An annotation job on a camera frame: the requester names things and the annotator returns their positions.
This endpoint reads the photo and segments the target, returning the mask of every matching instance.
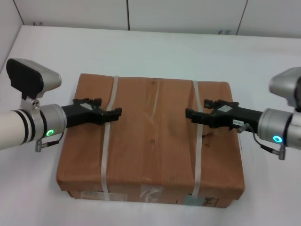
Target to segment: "led light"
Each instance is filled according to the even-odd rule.
[[[46,136],[49,137],[49,136],[51,136],[51,135],[54,134],[54,133],[55,133],[55,132],[54,132],[53,129],[48,130],[48,132],[46,133]]]
[[[273,136],[273,140],[277,143],[281,143],[282,142],[282,138],[280,136]]]

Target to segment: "sticker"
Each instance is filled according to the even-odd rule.
[[[80,193],[80,198],[90,200],[104,200],[104,193],[96,191],[83,191]],[[127,194],[109,193],[109,198],[111,201],[127,201]]]
[[[244,124],[243,121],[233,119],[233,125],[243,126]]]
[[[92,106],[87,103],[80,104],[80,106],[85,107],[86,109],[92,110]]]
[[[142,202],[158,203],[163,192],[162,186],[142,185],[140,192],[140,200]]]
[[[228,105],[224,105],[223,107],[221,107],[220,109],[218,109],[218,111],[222,111],[222,112],[228,112],[232,109],[232,107],[228,106]]]
[[[203,196],[192,196],[188,194],[185,196],[184,205],[187,206],[202,206],[205,201],[205,197]]]

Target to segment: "white wall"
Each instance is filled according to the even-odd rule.
[[[246,0],[128,0],[132,31],[236,34]]]
[[[300,0],[249,0],[239,35],[301,38]]]
[[[15,0],[25,25],[127,30],[126,0]]]
[[[0,71],[21,26],[22,21],[13,0],[0,0]]]

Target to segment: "cardboard box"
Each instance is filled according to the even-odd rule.
[[[75,98],[110,101],[114,77],[82,74]],[[232,101],[226,82],[198,82],[204,99]],[[236,130],[203,128],[201,186],[194,188],[197,125],[185,109],[197,110],[192,81],[119,77],[111,122],[106,181],[110,200],[227,207],[244,191]],[[104,126],[67,129],[56,179],[62,191],[103,200],[101,160]]]

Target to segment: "green led ring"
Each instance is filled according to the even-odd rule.
[[[46,133],[46,136],[49,137],[49,136],[51,136],[54,133],[55,133],[55,131],[53,129],[48,130],[48,132]]]

